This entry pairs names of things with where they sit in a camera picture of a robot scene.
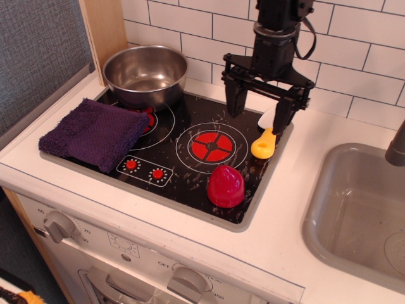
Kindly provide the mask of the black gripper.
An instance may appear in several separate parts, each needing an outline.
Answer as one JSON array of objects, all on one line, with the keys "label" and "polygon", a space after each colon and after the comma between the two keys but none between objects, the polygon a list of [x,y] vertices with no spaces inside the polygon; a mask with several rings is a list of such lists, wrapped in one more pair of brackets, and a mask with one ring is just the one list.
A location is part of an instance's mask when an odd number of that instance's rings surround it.
[{"label": "black gripper", "polygon": [[227,110],[232,117],[240,115],[248,91],[279,101],[273,121],[273,134],[281,135],[295,113],[307,107],[309,92],[315,87],[312,80],[294,70],[295,57],[306,60],[315,50],[301,56],[297,49],[299,26],[274,31],[255,26],[256,38],[252,56],[225,54],[225,83]]}]

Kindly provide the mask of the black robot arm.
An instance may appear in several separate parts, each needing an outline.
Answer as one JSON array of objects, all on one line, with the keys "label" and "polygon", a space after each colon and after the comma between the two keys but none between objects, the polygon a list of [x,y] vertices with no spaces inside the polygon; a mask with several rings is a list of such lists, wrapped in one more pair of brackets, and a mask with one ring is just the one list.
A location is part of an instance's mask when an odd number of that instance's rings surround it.
[{"label": "black robot arm", "polygon": [[294,58],[308,59],[299,53],[297,43],[301,25],[312,30],[307,16],[314,11],[312,1],[258,1],[259,15],[254,23],[252,56],[226,54],[222,79],[227,110],[236,117],[242,113],[248,91],[276,100],[273,134],[284,133],[295,113],[306,109],[312,80],[298,73]]}]

